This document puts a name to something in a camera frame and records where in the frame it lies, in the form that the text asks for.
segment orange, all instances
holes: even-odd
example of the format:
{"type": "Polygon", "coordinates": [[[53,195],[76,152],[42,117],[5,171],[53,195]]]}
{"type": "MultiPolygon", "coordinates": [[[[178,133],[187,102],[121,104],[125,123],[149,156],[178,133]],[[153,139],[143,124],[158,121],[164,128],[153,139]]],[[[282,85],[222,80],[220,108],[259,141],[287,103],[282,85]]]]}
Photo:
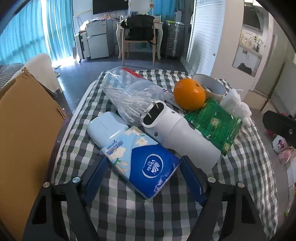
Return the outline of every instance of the orange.
{"type": "Polygon", "coordinates": [[[205,90],[193,79],[182,79],[175,85],[174,97],[179,106],[185,110],[194,111],[205,103],[205,90]]]}

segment white toy figurine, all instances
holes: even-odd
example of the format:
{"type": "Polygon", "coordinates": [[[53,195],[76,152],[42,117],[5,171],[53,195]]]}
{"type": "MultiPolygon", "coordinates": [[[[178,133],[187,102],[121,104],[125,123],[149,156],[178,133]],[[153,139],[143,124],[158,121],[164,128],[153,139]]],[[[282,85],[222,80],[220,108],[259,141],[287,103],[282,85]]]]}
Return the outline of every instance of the white toy figurine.
{"type": "Polygon", "coordinates": [[[241,101],[240,93],[243,90],[232,89],[221,101],[220,105],[224,110],[233,116],[237,116],[242,120],[242,123],[247,128],[255,126],[251,119],[252,112],[248,105],[241,101]]]}

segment plastic bag of cotton swabs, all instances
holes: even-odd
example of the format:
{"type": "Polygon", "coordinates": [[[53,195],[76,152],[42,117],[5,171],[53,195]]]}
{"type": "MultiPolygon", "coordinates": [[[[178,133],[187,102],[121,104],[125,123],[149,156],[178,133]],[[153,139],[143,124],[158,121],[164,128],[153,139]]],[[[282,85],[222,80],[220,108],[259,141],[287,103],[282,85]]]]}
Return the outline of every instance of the plastic bag of cotton swabs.
{"type": "Polygon", "coordinates": [[[151,103],[164,100],[161,87],[125,68],[107,72],[102,86],[120,116],[130,126],[140,126],[141,116],[151,103]]]}

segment roll of tape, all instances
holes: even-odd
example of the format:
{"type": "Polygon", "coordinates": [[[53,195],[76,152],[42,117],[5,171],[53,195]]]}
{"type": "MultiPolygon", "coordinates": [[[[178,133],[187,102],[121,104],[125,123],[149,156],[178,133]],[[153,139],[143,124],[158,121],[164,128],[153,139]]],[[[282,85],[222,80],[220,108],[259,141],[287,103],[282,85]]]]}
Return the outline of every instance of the roll of tape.
{"type": "Polygon", "coordinates": [[[212,98],[216,102],[221,103],[226,95],[226,90],[218,80],[204,74],[194,74],[191,78],[203,86],[207,99],[212,98]]]}

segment checkered bedding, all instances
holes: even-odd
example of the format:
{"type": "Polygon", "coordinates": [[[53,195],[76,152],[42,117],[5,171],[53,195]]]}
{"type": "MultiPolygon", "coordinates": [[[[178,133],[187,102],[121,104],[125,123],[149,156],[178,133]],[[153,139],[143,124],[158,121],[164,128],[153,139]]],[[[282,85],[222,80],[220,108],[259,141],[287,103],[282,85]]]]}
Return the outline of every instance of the checkered bedding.
{"type": "MultiPolygon", "coordinates": [[[[180,79],[188,74],[177,71],[145,70],[140,75],[157,85],[172,91],[180,79]]],[[[52,183],[69,182],[96,161],[99,148],[87,134],[86,128],[91,120],[106,111],[116,112],[115,106],[102,91],[100,75],[88,94],[75,121],[66,133],[65,144],[61,147],[52,176],[52,183]]],[[[231,87],[219,80],[227,91],[231,87]]],[[[255,201],[266,235],[270,238],[277,227],[277,189],[274,172],[268,152],[261,141],[256,127],[242,128],[226,157],[212,169],[221,183],[235,185],[244,182],[255,201]]],[[[218,240],[222,228],[226,205],[221,212],[213,234],[218,240]]],[[[126,181],[111,169],[107,171],[95,200],[89,203],[87,211],[98,231],[100,240],[186,240],[201,210],[186,186],[180,170],[172,176],[161,192],[153,199],[144,200],[129,188],[126,181]]],[[[63,214],[70,240],[76,237],[63,203],[63,214]]]]}
{"type": "Polygon", "coordinates": [[[8,65],[0,64],[0,89],[2,89],[3,86],[6,85],[6,83],[11,79],[11,77],[23,66],[24,64],[22,63],[8,65]]]}

